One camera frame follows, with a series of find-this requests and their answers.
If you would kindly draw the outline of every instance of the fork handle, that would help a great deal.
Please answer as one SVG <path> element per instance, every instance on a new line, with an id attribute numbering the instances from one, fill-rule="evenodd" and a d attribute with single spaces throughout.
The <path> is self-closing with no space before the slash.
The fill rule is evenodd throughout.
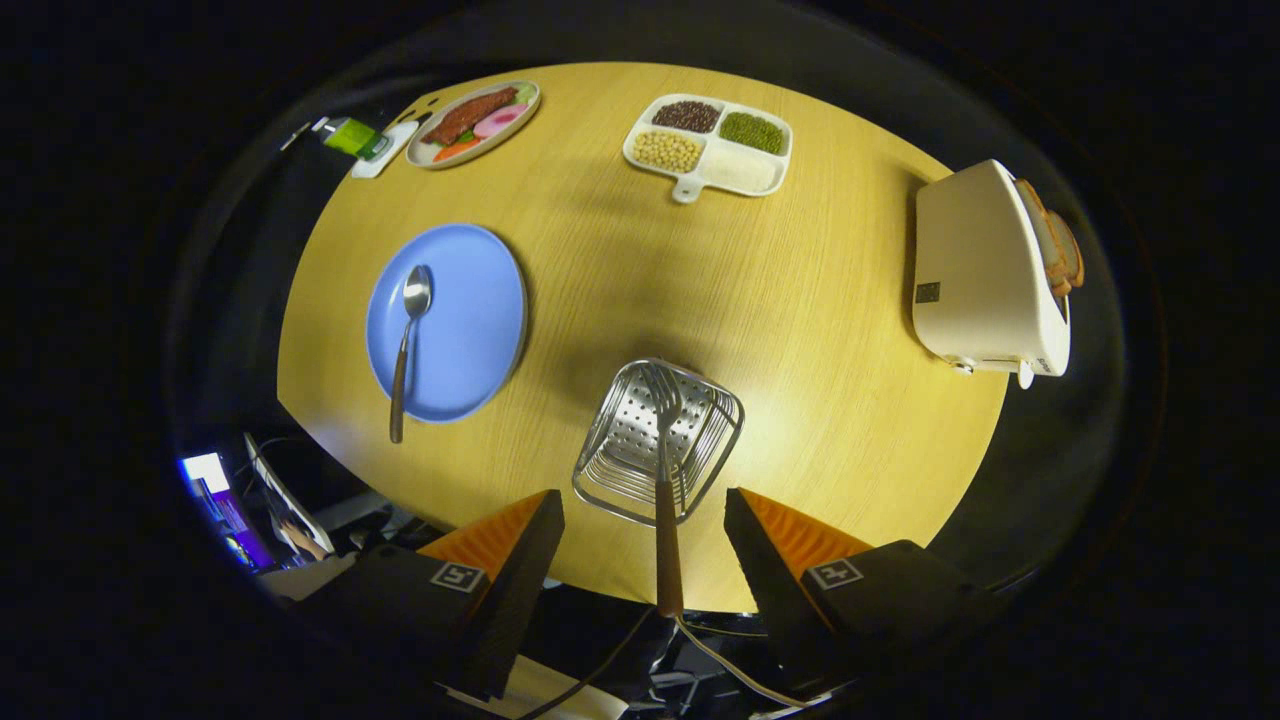
<path id="1" fill-rule="evenodd" d="M 680 539 L 676 534 L 676 496 L 667 474 L 667 443 L 658 441 L 658 471 L 662 478 L 654 484 L 654 505 L 658 530 L 658 614 L 676 618 L 685 612 L 685 591 L 680 580 Z"/>

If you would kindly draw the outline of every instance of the metal strainer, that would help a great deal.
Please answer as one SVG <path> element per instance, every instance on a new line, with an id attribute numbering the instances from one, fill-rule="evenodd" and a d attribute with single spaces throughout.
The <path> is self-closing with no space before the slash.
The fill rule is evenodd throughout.
<path id="1" fill-rule="evenodd" d="M 684 406 L 667 441 L 676 523 L 684 523 L 737 442 L 742 404 L 718 384 L 653 357 L 627 363 L 614 375 L 573 466 L 573 492 L 614 515 L 654 525 L 658 419 L 640 372 L 646 364 L 671 372 Z"/>

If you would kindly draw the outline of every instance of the spoon handle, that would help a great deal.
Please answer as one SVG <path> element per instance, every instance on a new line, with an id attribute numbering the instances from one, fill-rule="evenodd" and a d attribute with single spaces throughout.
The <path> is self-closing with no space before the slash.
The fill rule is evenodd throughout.
<path id="1" fill-rule="evenodd" d="M 408 325 L 396 356 L 396 377 L 392 379 L 392 442 L 404 439 L 404 365 L 408 364 Z"/>

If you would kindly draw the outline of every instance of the carrot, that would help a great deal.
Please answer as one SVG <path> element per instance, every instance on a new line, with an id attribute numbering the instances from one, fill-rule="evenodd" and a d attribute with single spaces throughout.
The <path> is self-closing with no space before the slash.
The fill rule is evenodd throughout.
<path id="1" fill-rule="evenodd" d="M 435 154 L 435 159 L 431 160 L 431 161 L 433 163 L 439 163 L 440 160 L 448 160 L 449 158 L 457 155 L 458 152 L 466 152 L 467 150 L 471 150 L 476 145 L 480 145 L 480 138 L 479 137 L 475 138 L 475 140 L 468 140 L 466 142 L 456 142 L 456 143 L 445 147 L 444 150 L 440 150 L 439 152 L 436 152 Z"/>

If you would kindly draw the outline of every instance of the sausage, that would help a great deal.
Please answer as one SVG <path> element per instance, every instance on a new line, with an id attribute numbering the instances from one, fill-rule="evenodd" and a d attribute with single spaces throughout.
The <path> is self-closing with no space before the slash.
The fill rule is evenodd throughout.
<path id="1" fill-rule="evenodd" d="M 466 102 L 449 110 L 449 114 L 440 119 L 440 124 L 435 126 L 431 132 L 422 137 L 422 142 L 451 145 L 458 138 L 460 135 L 471 129 L 489 113 L 493 113 L 515 99 L 515 87 L 504 87 L 497 92 L 490 92 L 489 95 L 472 97 L 471 100 L 467 100 Z"/>

